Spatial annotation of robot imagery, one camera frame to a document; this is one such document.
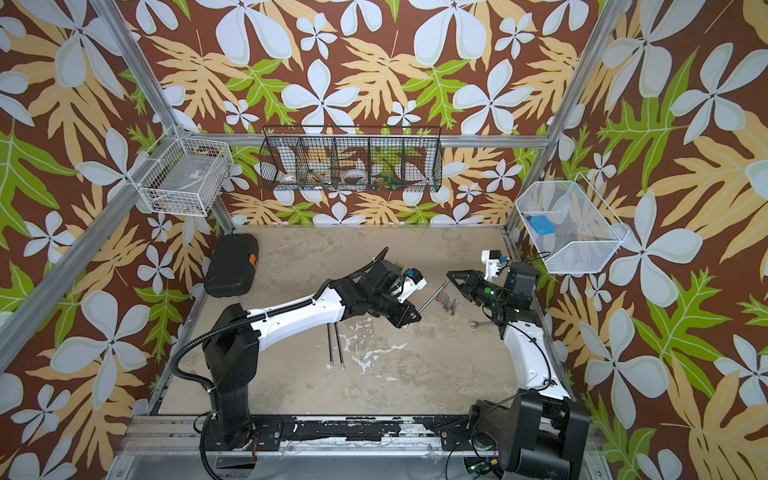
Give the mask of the grey pencil pink cap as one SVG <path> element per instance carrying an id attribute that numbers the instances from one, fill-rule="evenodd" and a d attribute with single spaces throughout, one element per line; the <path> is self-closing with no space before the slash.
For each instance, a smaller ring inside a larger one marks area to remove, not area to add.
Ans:
<path id="1" fill-rule="evenodd" d="M 345 369 L 345 361 L 344 361 L 344 355 L 343 355 L 343 346 L 341 344 L 338 322 L 333 324 L 333 331 L 334 331 L 334 336 L 335 336 L 335 340 L 336 340 L 336 344 L 337 344 L 339 362 L 340 362 L 341 368 Z"/>

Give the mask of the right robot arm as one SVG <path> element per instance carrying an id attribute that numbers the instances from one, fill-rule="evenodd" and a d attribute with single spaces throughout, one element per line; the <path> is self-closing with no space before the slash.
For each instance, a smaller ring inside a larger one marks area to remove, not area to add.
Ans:
<path id="1" fill-rule="evenodd" d="M 510 398 L 482 400 L 469 414 L 469 441 L 498 453 L 502 477 L 578 479 L 591 424 L 588 410 L 558 378 L 546 347 L 546 331 L 533 310 L 539 271 L 528 263 L 456 270 L 448 280 L 499 328 L 514 367 L 518 391 Z"/>

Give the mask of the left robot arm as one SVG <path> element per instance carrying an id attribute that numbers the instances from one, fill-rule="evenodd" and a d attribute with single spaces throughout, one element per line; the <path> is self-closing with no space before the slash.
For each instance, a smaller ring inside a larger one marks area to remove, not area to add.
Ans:
<path id="1" fill-rule="evenodd" d="M 170 360 L 174 376 L 199 384 L 210 411 L 201 434 L 205 447 L 236 450 L 255 440 L 249 407 L 249 384 L 259 356 L 270 347 L 313 328 L 358 316 L 383 317 L 396 328 L 421 320 L 409 301 L 427 280 L 416 268 L 401 269 L 385 259 L 326 280 L 312 295 L 280 305 L 246 310 L 228 306 L 209 332 L 179 347 Z"/>

